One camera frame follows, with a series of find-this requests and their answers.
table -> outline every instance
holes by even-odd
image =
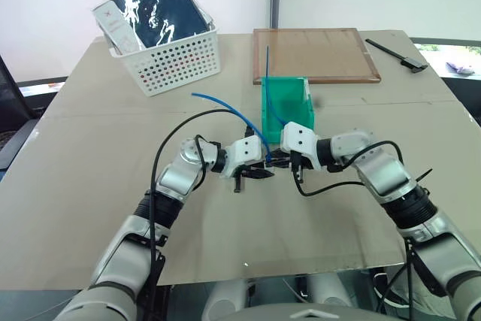
[[[420,58],[399,31],[362,32]],[[0,289],[80,289],[105,247],[148,188],[156,148],[180,121],[214,108],[190,92],[218,96],[260,122],[260,89],[252,85],[251,35],[221,35],[222,72],[146,98],[103,40],[92,43],[0,183]],[[408,169],[431,200],[481,249],[481,129],[431,69],[411,74],[370,50],[379,84],[312,85],[316,133],[354,127],[396,141]],[[244,125],[228,114],[191,123],[168,145],[197,133],[223,145]],[[302,198],[292,175],[233,180],[209,174],[189,198],[165,247],[159,284],[367,268],[403,261],[392,221],[367,190],[346,186]],[[355,172],[306,171],[307,190]]]

white plastic basket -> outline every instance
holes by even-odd
[[[220,72],[217,29],[136,53],[119,55],[113,47],[109,51],[148,96]]]

blue wire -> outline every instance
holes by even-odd
[[[230,109],[231,111],[233,111],[235,113],[236,116],[238,116],[239,118],[241,118],[250,128],[252,128],[254,130],[255,133],[257,133],[257,135],[261,138],[261,141],[262,143],[265,145],[265,149],[267,150],[268,154],[266,155],[265,157],[265,160],[267,162],[270,162],[271,161],[271,149],[269,148],[269,143],[268,143],[268,140],[265,138],[265,136],[261,133],[261,131],[259,131],[257,129],[256,126],[254,126],[254,123],[252,123],[250,120],[248,120],[241,112],[239,112],[237,109],[233,108],[231,105],[225,103],[224,101],[221,101],[220,99],[218,98],[215,98],[211,95],[207,95],[207,94],[202,94],[202,93],[192,93],[193,96],[195,97],[200,97],[200,98],[205,98],[205,99],[209,99],[210,101],[214,101],[216,103],[219,103],[221,105],[223,105],[224,107],[226,107],[227,109]]]
[[[277,118],[279,123],[284,127],[287,122],[283,120],[281,117],[277,115],[276,110],[274,109],[274,106],[271,103],[271,96],[269,92],[269,46],[266,47],[266,55],[265,55],[265,98],[268,101],[268,107],[271,109],[272,114],[274,117]]]

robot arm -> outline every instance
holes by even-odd
[[[439,296],[448,295],[458,319],[479,319],[481,258],[448,216],[429,200],[428,193],[402,163],[373,148],[371,135],[354,132],[320,139],[312,130],[288,123],[282,148],[308,158],[315,170],[340,170],[351,164],[361,181],[413,245],[413,264],[424,284]],[[296,172],[298,165],[293,165]]]
[[[199,139],[206,171],[232,177],[240,165],[258,162],[262,157],[259,137],[253,135],[235,141],[225,150]],[[155,233],[156,244],[165,245],[170,228],[202,173],[200,156],[192,139],[181,144],[180,152],[165,167],[156,181]],[[150,274],[150,226],[147,191],[133,215],[115,234],[100,258],[90,286],[77,294],[56,321],[112,320],[135,321],[137,301],[150,277],[159,278],[165,257],[157,250],[158,270]]]

green container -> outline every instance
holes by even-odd
[[[313,103],[305,77],[269,77],[269,99],[275,114],[283,121],[314,129]],[[280,143],[283,125],[268,105],[266,80],[262,78],[262,134],[271,144]]]

